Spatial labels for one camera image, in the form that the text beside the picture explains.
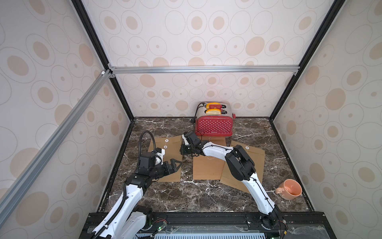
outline toaster power cord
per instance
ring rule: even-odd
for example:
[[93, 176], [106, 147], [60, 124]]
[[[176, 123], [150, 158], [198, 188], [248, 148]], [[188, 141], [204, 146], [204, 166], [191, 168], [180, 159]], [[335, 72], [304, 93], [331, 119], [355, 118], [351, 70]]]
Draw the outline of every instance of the toaster power cord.
[[197, 110], [201, 107], [204, 107], [204, 105], [202, 106], [199, 106], [200, 104], [204, 104], [203, 102], [200, 102], [198, 105], [197, 105], [197, 108], [196, 108], [196, 111], [195, 111], [195, 115], [194, 115], [194, 118], [191, 119], [191, 123], [195, 123], [196, 122], [196, 114], [197, 114]]

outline mug handle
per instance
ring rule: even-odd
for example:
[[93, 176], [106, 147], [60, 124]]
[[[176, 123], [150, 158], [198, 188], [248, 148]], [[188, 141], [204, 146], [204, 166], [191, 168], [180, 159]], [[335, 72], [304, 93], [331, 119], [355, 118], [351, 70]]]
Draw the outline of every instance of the mug handle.
[[284, 191], [284, 188], [282, 187], [278, 187], [275, 189], [275, 193], [279, 194], [279, 193], [282, 193]]

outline ventilation grille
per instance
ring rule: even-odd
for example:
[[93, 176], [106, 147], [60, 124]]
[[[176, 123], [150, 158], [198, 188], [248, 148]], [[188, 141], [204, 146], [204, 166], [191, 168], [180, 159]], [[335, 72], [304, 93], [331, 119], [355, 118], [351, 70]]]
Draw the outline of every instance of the ventilation grille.
[[197, 121], [197, 130], [209, 135], [221, 136], [221, 134], [232, 134], [232, 118], [207, 118], [201, 117]]
[[156, 234], [154, 239], [265, 239], [264, 233], [174, 233]]

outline polka dot pattern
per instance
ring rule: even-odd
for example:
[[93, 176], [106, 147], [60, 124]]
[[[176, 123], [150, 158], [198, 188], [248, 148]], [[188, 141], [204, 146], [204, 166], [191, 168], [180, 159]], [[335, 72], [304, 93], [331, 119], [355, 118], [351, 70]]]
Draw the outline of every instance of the polka dot pattern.
[[[319, 6], [314, 1], [306, 4], [299, 1], [262, 0], [254, 4], [255, 0], [235, 0], [208, 9], [207, 0], [163, 0], [163, 3], [160, 0], [117, 0], [117, 4], [111, 0], [94, 0], [89, 1], [88, 8], [89, 14], [97, 20], [94, 24], [102, 29], [100, 35], [111, 49], [110, 62], [114, 64], [118, 56], [125, 56], [135, 65], [139, 65], [137, 56], [152, 63], [154, 54], [162, 56], [170, 65], [187, 66], [193, 65], [189, 62], [191, 54], [200, 56], [197, 62], [203, 65], [213, 57], [225, 62], [230, 56], [237, 56], [238, 61], [229, 62], [235, 65], [244, 65], [243, 62], [253, 56], [258, 57], [254, 65], [276, 65], [287, 56], [292, 58], [292, 64], [303, 57], [303, 46], [318, 30], [318, 16], [325, 16], [330, 7], [322, 1]], [[277, 16], [283, 15], [285, 10], [289, 17], [278, 21]], [[147, 11], [162, 14], [147, 18], [144, 17]], [[131, 35], [141, 37], [149, 50], [136, 54], [136, 44], [128, 43]], [[198, 42], [207, 51], [190, 51], [191, 37], [201, 38], [204, 43]]]
[[[164, 108], [166, 111], [173, 111], [173, 115], [182, 112], [184, 115], [190, 116], [194, 114], [196, 105], [179, 110], [176, 107], [177, 101], [221, 102], [232, 100], [233, 102], [239, 100], [242, 104], [240, 108], [235, 109], [237, 116], [244, 114], [261, 116], [273, 110], [280, 93], [285, 89], [286, 77], [291, 78], [291, 75], [292, 73], [283, 75], [278, 73], [174, 73], [133, 74], [120, 77], [125, 79], [123, 87], [136, 115], [152, 116], [152, 114], [157, 114], [154, 112], [159, 112], [161, 108]], [[253, 107], [244, 109], [245, 105], [253, 101], [254, 105], [250, 105]]]
[[[132, 27], [129, 31], [137, 33], [142, 26], [139, 17], [129, 13], [122, 19], [121, 15], [116, 16], [107, 9], [111, 3], [110, 0], [91, 1], [103, 12], [93, 18], [101, 24], [98, 29], [117, 37], [121, 31], [126, 32], [126, 18], [131, 16], [136, 17], [137, 26], [135, 28], [129, 18]], [[127, 3], [120, 8], [124, 9], [122, 12], [128, 11], [124, 7], [128, 7]], [[5, 12], [9, 9], [13, 10], [12, 14]], [[75, 9], [68, 1], [1, 2], [0, 15], [5, 14], [10, 23], [22, 21], [23, 24], [14, 31], [12, 24], [0, 23], [0, 105], [12, 115], [11, 121], [0, 123], [0, 161], [8, 172], [0, 175], [0, 197], [22, 175], [103, 70]], [[126, 42], [103, 39], [105, 51], [111, 54], [116, 49], [113, 44], [108, 46], [110, 42], [126, 53], [132, 52], [132, 49], [123, 48]], [[133, 66], [128, 59], [120, 62]], [[134, 78], [129, 78], [128, 82], [135, 87], [140, 84]], [[91, 168], [99, 164], [100, 175], [109, 174], [111, 169], [105, 159], [114, 159], [121, 145], [119, 135], [125, 132], [129, 123], [116, 98], [110, 83], [102, 86], [97, 98], [90, 102], [63, 139], [39, 180], [21, 199], [10, 217], [13, 221], [2, 228], [1, 238], [67, 238], [63, 234], [70, 233], [79, 237], [78, 228], [86, 220], [84, 216], [96, 211], [92, 206], [93, 197], [98, 195], [99, 199], [99, 190], [103, 191], [97, 184], [101, 179], [94, 183], [96, 187], [86, 183], [89, 173], [92, 181], [97, 176], [97, 171]], [[103, 119], [107, 109], [111, 112], [109, 125]], [[117, 135], [113, 134], [117, 127], [112, 124], [114, 121], [118, 125]], [[21, 132], [20, 125], [28, 127]], [[91, 155], [95, 149], [87, 142], [94, 138], [99, 146]]]
[[[313, 12], [325, 1], [283, 1], [286, 8], [302, 3], [310, 10], [294, 30], [304, 36], [319, 27], [322, 17], [314, 23]], [[377, 68], [382, 40], [375, 33], [380, 31], [376, 23], [382, 21], [381, 6], [379, 0], [348, 4], [274, 121], [307, 193], [320, 210], [330, 213], [338, 238], [380, 233], [382, 84]], [[291, 55], [287, 47], [284, 52]]]

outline black frame edge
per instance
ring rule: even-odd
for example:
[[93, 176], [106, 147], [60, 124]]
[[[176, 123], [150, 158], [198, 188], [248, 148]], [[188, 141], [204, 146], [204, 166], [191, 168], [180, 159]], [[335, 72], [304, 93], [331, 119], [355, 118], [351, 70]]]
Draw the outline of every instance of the black frame edge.
[[330, 26], [332, 25], [333, 20], [337, 16], [339, 10], [341, 9], [342, 5], [344, 4], [346, 0], [335, 0], [326, 14], [326, 17], [324, 18], [320, 28], [318, 29], [316, 35], [314, 36], [312, 42], [310, 43], [306, 53], [304, 54], [304, 57], [302, 58], [299, 66], [300, 69], [298, 70], [296, 75], [293, 75], [291, 80], [288, 83], [288, 86], [285, 88], [284, 93], [281, 95], [280, 100], [277, 102], [275, 109], [272, 111], [272, 114], [270, 115], [271, 121], [273, 121], [282, 106], [284, 105], [285, 101], [287, 100], [289, 94], [291, 93], [293, 87], [295, 86], [297, 80], [300, 78], [302, 72], [305, 70], [306, 66], [308, 65], [310, 59], [313, 57], [314, 52], [318, 48], [319, 44], [321, 43], [322, 39], [324, 38], [326, 32], [329, 30]]
[[[110, 67], [108, 65], [109, 60], [107, 59], [105, 51], [102, 48], [101, 42], [99, 41], [97, 33], [96, 33], [92, 23], [91, 23], [89, 15], [87, 14], [87, 12], [85, 10], [85, 7], [84, 7], [82, 1], [81, 0], [71, 0], [71, 1], [73, 3], [75, 10], [77, 11], [79, 18], [81, 19], [82, 25], [84, 26], [98, 57], [101, 60], [101, 63], [103, 65], [104, 69], [109, 69], [112, 72], [112, 69], [110, 69]], [[113, 77], [113, 78], [110, 78], [110, 81], [114, 87], [115, 92], [118, 95], [118, 98], [120, 99], [120, 101], [122, 103], [123, 108], [125, 109], [125, 111], [127, 113], [127, 116], [129, 117], [130, 121], [133, 121], [134, 120], [133, 112], [131, 111], [129, 104], [127, 103], [125, 95], [123, 94], [121, 86], [119, 85], [117, 79], [115, 77]]]
[[[332, 227], [330, 226], [324, 212], [284, 212], [281, 213], [283, 219], [291, 228], [293, 225], [299, 226], [314, 226], [323, 225], [330, 239], [337, 239]], [[283, 230], [286, 227], [283, 224], [277, 225], [272, 230], [266, 230], [261, 226], [259, 212], [239, 212], [239, 213], [198, 213], [198, 212], [154, 212], [153, 218], [165, 218], [170, 227], [178, 226], [240, 226], [245, 229], [258, 230], [266, 235], [267, 238], [272, 238], [274, 235], [279, 234], [280, 226]], [[91, 237], [87, 233], [89, 228], [97, 226], [105, 217], [107, 213], [89, 213], [85, 225], [82, 229], [80, 239], [88, 239]], [[148, 231], [139, 231], [138, 233], [153, 233], [156, 228], [151, 228]]]
[[280, 147], [281, 147], [281, 149], [282, 149], [282, 151], [283, 151], [283, 153], [285, 155], [285, 158], [288, 161], [289, 167], [292, 170], [292, 173], [293, 173], [294, 177], [296, 178], [296, 181], [301, 185], [301, 188], [303, 189], [303, 197], [305, 199], [305, 202], [306, 202], [307, 206], [309, 207], [310, 210], [314, 211], [313, 204], [310, 201], [310, 198], [308, 197], [308, 194], [305, 191], [304, 184], [302, 183], [302, 181], [301, 181], [301, 179], [300, 179], [300, 177], [299, 177], [299, 175], [298, 175], [298, 173], [297, 173], [297, 171], [295, 169], [295, 166], [293, 165], [292, 160], [289, 157], [287, 149], [285, 148], [284, 143], [282, 142], [282, 140], [280, 138], [280, 135], [278, 134], [278, 131], [277, 131], [276, 127], [275, 127], [275, 124], [273, 123], [272, 120], [270, 120], [269, 123], [270, 123], [270, 126], [272, 127], [273, 132], [276, 135], [278, 144], [280, 145]]
[[[167, 116], [162, 116], [162, 117], [159, 117], [159, 116], [156, 116], [156, 117], [150, 117], [150, 116], [138, 116], [138, 117], [134, 117], [134, 119], [192, 119], [192, 118], [195, 118], [193, 116], [186, 116], [186, 117], [178, 117], [178, 116], [171, 116], [171, 117], [167, 117]], [[266, 120], [269, 120], [269, 116], [236, 116], [236, 118], [238, 119], [266, 119]]]
[[121, 146], [120, 151], [118, 153], [117, 159], [114, 163], [112, 173], [110, 174], [110, 177], [109, 177], [108, 182], [107, 182], [106, 187], [105, 187], [105, 191], [102, 195], [101, 202], [99, 203], [99, 205], [97, 207], [97, 212], [104, 212], [105, 211], [105, 208], [106, 208], [106, 205], [107, 205], [107, 202], [109, 199], [109, 194], [110, 194], [110, 191], [111, 191], [113, 184], [114, 184], [115, 176], [117, 175], [119, 166], [122, 162], [123, 154], [125, 153], [127, 143], [129, 142], [131, 132], [133, 131], [134, 123], [135, 123], [135, 121], [133, 120], [129, 124], [129, 128], [127, 129], [125, 138], [123, 139], [122, 146]]

